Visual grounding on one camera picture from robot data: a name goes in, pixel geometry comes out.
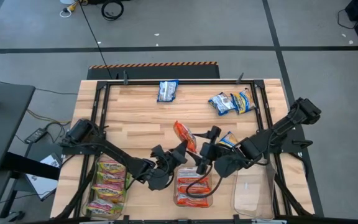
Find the blue snack bag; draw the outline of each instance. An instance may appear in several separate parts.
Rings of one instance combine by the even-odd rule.
[[[172,102],[176,97],[179,80],[160,81],[157,102]]]
[[[211,99],[208,100],[215,109],[218,110],[218,115],[222,116],[227,114],[230,110],[233,110],[235,107],[233,103],[229,100],[229,98],[224,93],[220,93]]]

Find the orange and black caution tape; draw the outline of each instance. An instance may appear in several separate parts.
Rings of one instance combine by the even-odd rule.
[[[130,67],[158,67],[158,66],[181,66],[181,65],[217,65],[217,62],[167,62],[167,63],[138,63],[107,65],[108,68],[130,68]],[[106,68],[105,65],[92,65],[89,69]]]

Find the white cable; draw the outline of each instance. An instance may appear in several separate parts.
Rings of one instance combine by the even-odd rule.
[[[68,11],[68,13],[69,13],[69,15],[68,15],[68,16],[63,16],[63,15],[62,15],[62,13],[63,13],[64,11],[62,10],[62,11],[60,12],[60,14],[59,14],[59,15],[60,15],[60,17],[62,17],[62,18],[69,18],[69,17],[71,16],[71,14],[72,14],[72,13],[71,13],[71,10],[70,10],[69,8],[67,8],[67,11]]]

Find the wooden table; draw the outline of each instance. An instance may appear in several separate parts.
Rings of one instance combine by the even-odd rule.
[[[272,119],[275,123],[287,114],[287,102],[279,79],[264,81]],[[81,118],[90,119],[96,82],[81,82],[72,124]],[[106,125],[109,126],[106,128],[107,140],[134,157],[149,158],[150,149],[158,144],[161,144],[164,150],[168,150],[180,143],[172,129],[176,120],[187,125],[193,133],[205,133],[212,125],[216,125],[222,129],[221,137],[228,131],[232,131],[238,140],[251,136],[257,130],[254,112],[237,115],[231,111],[224,116],[218,116],[217,111],[207,104],[207,100],[213,95],[222,91],[226,94],[241,91],[244,87],[247,85],[179,84],[177,98],[172,103],[156,103],[158,86],[112,86],[106,115]],[[259,104],[262,105],[261,93],[258,91],[257,94]],[[96,124],[100,119],[103,95],[102,93],[99,100]],[[263,108],[261,110],[264,127],[267,128],[265,113]],[[201,149],[203,141],[197,138],[198,150]],[[188,159],[189,162],[186,165],[191,166],[194,162]],[[313,213],[303,164],[287,154],[282,154],[281,160],[287,187],[302,206]],[[83,156],[78,155],[62,168],[51,217],[58,215],[76,192],[82,162]],[[242,213],[245,210],[257,208],[256,212],[246,214],[271,218],[271,202],[266,200],[270,198],[267,197],[269,188],[265,179],[262,179],[263,173],[263,167],[253,166],[223,179],[221,186],[213,195],[213,205],[209,208],[176,206],[173,203],[173,184],[161,191],[150,191],[147,184],[135,182],[127,194],[123,215],[130,215],[131,220],[232,219],[233,215],[238,213],[240,213],[240,218],[250,218]],[[213,169],[213,186],[218,179]],[[256,190],[255,187],[258,186],[259,189],[261,183],[263,183],[262,190]],[[284,214],[278,188],[277,197],[280,211]],[[87,198],[88,192],[85,192],[83,203]]]

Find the gray floor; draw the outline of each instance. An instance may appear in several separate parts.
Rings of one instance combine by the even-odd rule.
[[[350,46],[350,40],[358,45],[353,30],[336,24],[337,11],[348,2],[269,0],[280,45]],[[96,6],[84,7],[100,46],[273,45],[262,0],[133,0],[124,5],[124,15],[115,22],[105,21]],[[0,49],[95,47],[80,8],[62,19],[58,13],[63,7],[57,0],[5,0]],[[341,20],[351,25],[345,14]],[[308,97],[323,111],[321,121],[305,127],[305,134],[314,141],[310,154],[324,214],[358,218],[358,51],[283,56],[295,97]],[[104,57],[107,64],[212,60],[218,62],[221,78],[237,78],[241,72],[246,78],[282,77],[274,51],[109,52]],[[0,54],[0,80],[76,92],[88,67],[99,64],[99,53]],[[29,108],[70,119],[75,100],[36,92]],[[26,115],[17,135],[25,138],[44,125]],[[22,154],[24,147],[15,139],[10,151]],[[52,202],[53,197],[42,203],[21,198],[13,208],[27,212],[23,222],[45,220]]]

